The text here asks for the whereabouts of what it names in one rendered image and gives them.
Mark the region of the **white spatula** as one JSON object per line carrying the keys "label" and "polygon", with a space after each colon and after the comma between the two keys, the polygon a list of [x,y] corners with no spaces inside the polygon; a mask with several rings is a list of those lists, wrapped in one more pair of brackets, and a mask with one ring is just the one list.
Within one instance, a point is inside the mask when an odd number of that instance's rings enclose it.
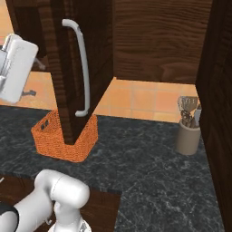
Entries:
{"label": "white spatula", "polygon": [[201,105],[199,104],[198,107],[195,109],[194,111],[194,123],[195,123],[195,127],[199,127],[199,118],[200,118],[200,113],[201,113]]}

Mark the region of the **brown wooden wall cabinet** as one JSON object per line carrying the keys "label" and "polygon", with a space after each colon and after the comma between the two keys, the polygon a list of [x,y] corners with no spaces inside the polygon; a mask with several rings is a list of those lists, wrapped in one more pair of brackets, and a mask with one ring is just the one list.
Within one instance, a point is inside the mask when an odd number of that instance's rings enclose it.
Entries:
{"label": "brown wooden wall cabinet", "polygon": [[112,24],[114,75],[123,80],[190,83],[196,80],[212,0],[5,0],[17,34],[46,57],[43,4],[84,32]]}

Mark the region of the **metal slotted spatula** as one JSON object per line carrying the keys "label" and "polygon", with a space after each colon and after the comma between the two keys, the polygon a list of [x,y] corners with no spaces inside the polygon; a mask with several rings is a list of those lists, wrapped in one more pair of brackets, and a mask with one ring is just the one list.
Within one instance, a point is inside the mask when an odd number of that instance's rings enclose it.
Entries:
{"label": "metal slotted spatula", "polygon": [[179,96],[178,106],[181,116],[190,116],[198,106],[198,98],[196,96]]}

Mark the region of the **dark wood cabinet door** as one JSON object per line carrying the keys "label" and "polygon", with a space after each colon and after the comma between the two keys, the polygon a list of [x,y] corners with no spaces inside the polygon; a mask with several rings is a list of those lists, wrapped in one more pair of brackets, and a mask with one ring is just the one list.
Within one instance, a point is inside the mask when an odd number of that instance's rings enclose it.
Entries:
{"label": "dark wood cabinet door", "polygon": [[232,232],[232,0],[213,0],[196,88],[217,202],[225,232]]}
{"label": "dark wood cabinet door", "polygon": [[[113,77],[112,0],[37,0],[64,142],[74,144]],[[80,50],[71,19],[82,31],[87,54],[90,106],[85,109]]]}

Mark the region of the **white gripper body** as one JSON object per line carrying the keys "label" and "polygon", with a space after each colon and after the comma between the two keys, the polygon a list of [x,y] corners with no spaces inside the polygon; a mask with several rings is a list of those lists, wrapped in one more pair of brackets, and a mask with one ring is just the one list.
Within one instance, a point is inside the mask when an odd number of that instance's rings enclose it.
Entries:
{"label": "white gripper body", "polygon": [[17,34],[9,34],[0,49],[0,99],[20,101],[38,46]]}

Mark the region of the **brown wooden spoon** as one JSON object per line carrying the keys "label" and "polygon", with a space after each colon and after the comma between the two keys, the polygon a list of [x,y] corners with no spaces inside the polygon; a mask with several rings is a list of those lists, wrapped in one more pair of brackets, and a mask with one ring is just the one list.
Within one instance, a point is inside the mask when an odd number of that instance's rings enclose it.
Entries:
{"label": "brown wooden spoon", "polygon": [[182,123],[186,127],[190,127],[191,120],[192,120],[190,113],[188,111],[182,111],[180,114],[181,114]]}

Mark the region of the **orange woven basket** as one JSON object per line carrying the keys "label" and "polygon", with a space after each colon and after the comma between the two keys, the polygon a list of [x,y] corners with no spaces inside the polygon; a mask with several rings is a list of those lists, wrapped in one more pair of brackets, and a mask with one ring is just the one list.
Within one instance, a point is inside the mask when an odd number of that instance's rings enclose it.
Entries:
{"label": "orange woven basket", "polygon": [[78,163],[87,159],[98,140],[98,120],[96,115],[92,115],[73,145],[64,143],[57,110],[48,112],[31,128],[31,133],[39,154]]}

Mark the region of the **dark wood base cabinet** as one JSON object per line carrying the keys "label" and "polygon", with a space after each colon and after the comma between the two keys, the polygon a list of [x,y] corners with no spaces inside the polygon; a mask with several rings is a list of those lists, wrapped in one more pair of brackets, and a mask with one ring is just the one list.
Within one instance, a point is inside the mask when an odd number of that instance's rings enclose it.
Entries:
{"label": "dark wood base cabinet", "polygon": [[[4,179],[0,182],[0,201],[10,205],[18,203],[34,190],[34,182],[31,179],[3,174],[0,174],[0,179]],[[120,194],[91,188],[89,201],[81,208],[81,214],[92,228],[92,232],[114,232],[120,201]]]}

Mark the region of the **beige utensil holder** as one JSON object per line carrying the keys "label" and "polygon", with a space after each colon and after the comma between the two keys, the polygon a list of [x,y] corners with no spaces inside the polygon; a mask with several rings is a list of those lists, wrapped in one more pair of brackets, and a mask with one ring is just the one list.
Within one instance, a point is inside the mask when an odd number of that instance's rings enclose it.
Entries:
{"label": "beige utensil holder", "polygon": [[182,155],[194,155],[198,149],[200,134],[200,127],[190,128],[179,121],[176,152]]}

